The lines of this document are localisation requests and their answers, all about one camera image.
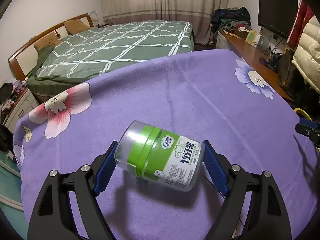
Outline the left brown pillow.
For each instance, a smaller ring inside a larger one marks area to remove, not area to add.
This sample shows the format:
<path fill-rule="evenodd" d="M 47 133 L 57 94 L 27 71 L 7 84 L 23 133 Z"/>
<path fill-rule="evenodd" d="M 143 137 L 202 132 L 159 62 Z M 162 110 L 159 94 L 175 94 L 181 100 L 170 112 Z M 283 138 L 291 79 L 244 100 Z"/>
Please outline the left brown pillow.
<path fill-rule="evenodd" d="M 62 42 L 57 38 L 54 32 L 49 33 L 48 35 L 44 36 L 40 40 L 34 43 L 33 47 L 39 52 L 42 48 L 47 46 L 58 46 Z"/>

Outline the wooden desk cabinet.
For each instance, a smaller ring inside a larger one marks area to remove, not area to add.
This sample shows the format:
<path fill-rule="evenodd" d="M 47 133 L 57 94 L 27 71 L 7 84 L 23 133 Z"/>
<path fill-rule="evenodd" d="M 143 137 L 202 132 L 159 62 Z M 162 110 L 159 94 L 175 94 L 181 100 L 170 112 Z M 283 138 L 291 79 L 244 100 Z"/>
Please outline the wooden desk cabinet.
<path fill-rule="evenodd" d="M 217 32 L 217 48 L 224 47 L 231 50 L 238 57 L 243 58 L 255 71 L 257 71 L 265 81 L 267 81 L 276 92 L 287 102 L 294 103 L 287 93 L 278 85 L 278 74 L 268 69 L 260 62 L 260 59 L 268 61 L 270 58 L 263 54 L 263 52 L 252 45 L 248 44 L 242 38 L 229 35 L 223 30 Z"/>

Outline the right brown pillow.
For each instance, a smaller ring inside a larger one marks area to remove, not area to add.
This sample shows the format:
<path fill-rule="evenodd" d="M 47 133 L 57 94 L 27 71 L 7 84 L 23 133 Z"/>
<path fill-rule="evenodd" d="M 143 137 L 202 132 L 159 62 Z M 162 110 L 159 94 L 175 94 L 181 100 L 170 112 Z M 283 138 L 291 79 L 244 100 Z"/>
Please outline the right brown pillow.
<path fill-rule="evenodd" d="M 78 34 L 80 32 L 86 31 L 90 28 L 90 26 L 84 24 L 82 22 L 82 20 L 80 19 L 76 19 L 76 20 L 68 20 L 66 22 L 63 23 L 67 33 L 69 35 L 75 35 Z"/>

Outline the purple floral blanket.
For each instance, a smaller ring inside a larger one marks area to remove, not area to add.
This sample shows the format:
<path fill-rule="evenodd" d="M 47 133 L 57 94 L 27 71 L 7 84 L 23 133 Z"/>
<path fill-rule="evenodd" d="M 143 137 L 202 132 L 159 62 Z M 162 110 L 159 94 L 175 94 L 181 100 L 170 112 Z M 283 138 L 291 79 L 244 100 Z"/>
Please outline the purple floral blanket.
<path fill-rule="evenodd" d="M 195 51 L 114 70 L 65 94 L 52 119 L 40 106 L 16 125 L 22 204 L 31 217 L 51 170 L 74 172 L 104 154 L 138 120 L 198 141 L 246 171 L 272 173 L 297 237 L 318 204 L 319 153 L 295 132 L 298 115 L 274 90 L 259 92 L 229 50 Z M 179 192 L 117 167 L 97 201 L 117 239 L 203 239 L 222 197 L 201 170 Z"/>

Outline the cream puffer jacket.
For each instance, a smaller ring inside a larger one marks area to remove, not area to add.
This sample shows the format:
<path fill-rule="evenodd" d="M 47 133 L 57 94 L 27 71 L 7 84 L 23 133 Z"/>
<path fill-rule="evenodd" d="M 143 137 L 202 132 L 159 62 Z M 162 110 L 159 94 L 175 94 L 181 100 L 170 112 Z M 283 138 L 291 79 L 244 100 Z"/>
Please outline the cream puffer jacket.
<path fill-rule="evenodd" d="M 314 15 L 303 29 L 292 63 L 317 93 L 320 88 L 319 56 L 319 21 Z"/>

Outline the dark clothes on nightstand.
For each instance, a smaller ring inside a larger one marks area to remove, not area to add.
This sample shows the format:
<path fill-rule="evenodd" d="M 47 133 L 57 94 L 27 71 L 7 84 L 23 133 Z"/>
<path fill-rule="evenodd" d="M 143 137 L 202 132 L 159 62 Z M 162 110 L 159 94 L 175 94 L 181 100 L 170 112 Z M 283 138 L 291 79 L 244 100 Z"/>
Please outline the dark clothes on nightstand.
<path fill-rule="evenodd" d="M 12 93 L 12 83 L 4 83 L 1 87 L 1 103 L 4 103 Z M 0 147 L 2 152 L 13 152 L 13 133 L 2 124 L 0 126 Z"/>

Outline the brown pillow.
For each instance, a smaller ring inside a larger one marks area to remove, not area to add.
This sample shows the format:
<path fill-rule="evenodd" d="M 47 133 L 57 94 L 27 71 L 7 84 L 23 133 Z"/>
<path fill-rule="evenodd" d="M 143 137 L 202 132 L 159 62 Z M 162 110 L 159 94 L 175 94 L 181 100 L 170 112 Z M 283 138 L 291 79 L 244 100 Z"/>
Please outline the brown pillow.
<path fill-rule="evenodd" d="M 48 35 L 44 36 L 40 40 L 34 43 L 33 47 L 39 52 L 42 48 L 47 46 L 58 46 L 62 42 L 57 38 L 54 32 L 49 33 Z"/>
<path fill-rule="evenodd" d="M 68 20 L 66 22 L 63 23 L 67 33 L 69 35 L 75 35 L 78 34 L 80 32 L 86 31 L 90 28 L 90 26 L 84 24 L 82 22 L 82 20 L 80 19 L 76 19 L 76 20 Z"/>

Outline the clothes pile on desk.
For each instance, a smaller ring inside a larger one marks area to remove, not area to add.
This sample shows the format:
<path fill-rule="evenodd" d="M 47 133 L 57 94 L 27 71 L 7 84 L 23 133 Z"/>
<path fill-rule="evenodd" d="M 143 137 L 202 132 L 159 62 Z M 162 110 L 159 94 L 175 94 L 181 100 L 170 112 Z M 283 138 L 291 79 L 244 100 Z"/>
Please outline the clothes pile on desk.
<path fill-rule="evenodd" d="M 251 30 L 251 16 L 245 7 L 217 9 L 211 15 L 210 25 L 212 33 L 216 33 L 220 28 L 229 33 L 232 33 L 234 28 L 239 29 L 240 27 Z"/>

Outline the green plaid bed quilt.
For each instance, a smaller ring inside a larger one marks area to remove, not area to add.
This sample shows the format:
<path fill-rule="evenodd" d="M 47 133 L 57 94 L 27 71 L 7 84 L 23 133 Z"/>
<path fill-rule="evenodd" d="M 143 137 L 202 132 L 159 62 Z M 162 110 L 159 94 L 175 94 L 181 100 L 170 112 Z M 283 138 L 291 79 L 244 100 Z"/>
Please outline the green plaid bed quilt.
<path fill-rule="evenodd" d="M 40 102 L 79 83 L 158 57 L 194 49 L 191 23 L 144 21 L 89 28 L 40 49 L 27 87 Z"/>

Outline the yellow rimmed trash bin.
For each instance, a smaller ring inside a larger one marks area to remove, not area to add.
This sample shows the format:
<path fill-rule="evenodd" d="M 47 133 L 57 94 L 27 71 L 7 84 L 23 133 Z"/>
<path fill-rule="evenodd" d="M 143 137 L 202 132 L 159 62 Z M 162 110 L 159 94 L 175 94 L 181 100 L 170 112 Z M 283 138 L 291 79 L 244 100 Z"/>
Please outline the yellow rimmed trash bin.
<path fill-rule="evenodd" d="M 297 107 L 297 108 L 294 109 L 294 112 L 295 112 L 300 118 L 304 118 L 304 119 L 307 119 L 307 120 L 312 121 L 312 118 L 310 117 L 310 115 L 308 115 L 308 113 L 306 113 L 306 111 L 304 111 L 303 109 Z"/>

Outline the white bedside nightstand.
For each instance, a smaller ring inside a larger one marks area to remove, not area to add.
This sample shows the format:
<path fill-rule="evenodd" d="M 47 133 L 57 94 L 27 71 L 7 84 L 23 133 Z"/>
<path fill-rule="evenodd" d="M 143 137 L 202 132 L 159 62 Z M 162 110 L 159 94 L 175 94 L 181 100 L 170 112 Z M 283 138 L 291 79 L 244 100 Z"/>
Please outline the white bedside nightstand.
<path fill-rule="evenodd" d="M 8 116 L 4 119 L 3 125 L 14 133 L 15 126 L 24 115 L 35 109 L 39 105 L 34 95 L 28 88 L 24 88 L 19 94 Z"/>

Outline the green toothpick jar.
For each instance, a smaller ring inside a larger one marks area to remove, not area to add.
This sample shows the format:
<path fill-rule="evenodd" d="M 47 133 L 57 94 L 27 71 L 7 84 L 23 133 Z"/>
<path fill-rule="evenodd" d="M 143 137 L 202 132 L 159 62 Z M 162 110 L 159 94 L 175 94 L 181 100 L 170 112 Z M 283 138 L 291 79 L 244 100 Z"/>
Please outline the green toothpick jar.
<path fill-rule="evenodd" d="M 153 183 L 189 192 L 199 176 L 204 143 L 133 121 L 114 153 L 119 167 Z"/>

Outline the black television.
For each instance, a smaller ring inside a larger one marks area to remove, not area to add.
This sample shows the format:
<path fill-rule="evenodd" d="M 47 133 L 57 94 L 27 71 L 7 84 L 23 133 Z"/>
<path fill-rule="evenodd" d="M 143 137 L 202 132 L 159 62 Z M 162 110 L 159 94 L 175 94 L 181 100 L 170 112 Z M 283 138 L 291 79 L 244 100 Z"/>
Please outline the black television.
<path fill-rule="evenodd" d="M 259 0 L 258 25 L 288 38 L 298 11 L 298 0 Z"/>

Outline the wooden bed headboard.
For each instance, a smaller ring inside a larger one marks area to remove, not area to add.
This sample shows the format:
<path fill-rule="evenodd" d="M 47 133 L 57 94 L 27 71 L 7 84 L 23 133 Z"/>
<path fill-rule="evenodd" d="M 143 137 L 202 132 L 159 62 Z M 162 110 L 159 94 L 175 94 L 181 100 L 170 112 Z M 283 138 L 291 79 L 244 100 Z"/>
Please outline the wooden bed headboard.
<path fill-rule="evenodd" d="M 58 23 L 31 38 L 8 58 L 10 70 L 16 80 L 23 81 L 29 72 L 32 71 L 37 64 L 41 49 L 48 46 L 57 46 L 62 43 L 61 39 L 68 35 L 64 23 L 72 20 L 81 21 L 90 28 L 94 27 L 91 17 L 86 13 Z"/>

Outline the green picture frame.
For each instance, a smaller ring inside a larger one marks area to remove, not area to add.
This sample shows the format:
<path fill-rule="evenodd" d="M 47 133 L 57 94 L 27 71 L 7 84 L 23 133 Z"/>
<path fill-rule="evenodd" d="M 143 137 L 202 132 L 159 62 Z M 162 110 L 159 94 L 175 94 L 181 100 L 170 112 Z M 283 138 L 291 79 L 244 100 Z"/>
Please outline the green picture frame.
<path fill-rule="evenodd" d="M 250 30 L 245 41 L 248 44 L 257 44 L 259 41 L 259 34 L 254 30 Z"/>

